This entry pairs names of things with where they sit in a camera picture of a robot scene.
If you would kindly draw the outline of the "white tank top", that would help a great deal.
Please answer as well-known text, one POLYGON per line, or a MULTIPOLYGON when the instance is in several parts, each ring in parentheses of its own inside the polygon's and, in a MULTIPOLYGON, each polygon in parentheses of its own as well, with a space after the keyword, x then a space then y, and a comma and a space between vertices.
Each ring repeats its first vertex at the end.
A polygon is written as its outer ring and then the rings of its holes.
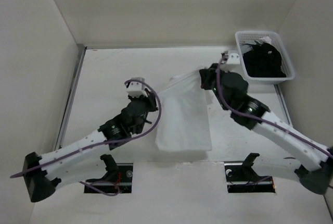
POLYGON ((158 96, 162 109, 155 139, 158 149, 211 151, 207 100, 199 71, 171 78, 158 96))

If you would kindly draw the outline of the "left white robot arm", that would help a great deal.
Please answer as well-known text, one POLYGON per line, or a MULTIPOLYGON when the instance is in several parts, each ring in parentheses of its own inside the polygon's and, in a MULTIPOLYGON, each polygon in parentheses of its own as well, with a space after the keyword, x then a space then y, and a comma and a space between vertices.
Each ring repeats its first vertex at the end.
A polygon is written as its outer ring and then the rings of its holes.
POLYGON ((90 171, 73 171, 73 166, 97 157, 102 163, 95 181, 112 181, 118 167, 110 151, 142 137, 147 116, 158 110, 157 97, 144 90, 139 97, 129 96, 129 104, 88 136, 62 149, 39 155, 29 153, 24 158, 23 179, 32 203, 40 202, 66 184, 84 179, 90 171))

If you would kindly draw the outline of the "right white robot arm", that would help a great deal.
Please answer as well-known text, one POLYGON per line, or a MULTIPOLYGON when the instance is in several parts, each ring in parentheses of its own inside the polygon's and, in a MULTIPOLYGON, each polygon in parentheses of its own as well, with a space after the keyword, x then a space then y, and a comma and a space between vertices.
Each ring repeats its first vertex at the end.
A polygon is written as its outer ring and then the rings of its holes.
POLYGON ((290 154, 273 161, 250 153, 232 170, 231 178, 243 176, 257 183, 263 178, 280 177, 300 183, 312 193, 324 195, 332 180, 332 148, 318 144, 286 124, 261 101, 249 96, 248 82, 235 72, 222 71, 212 64, 199 71, 201 88, 211 90, 222 109, 230 111, 235 123, 261 135, 290 154))

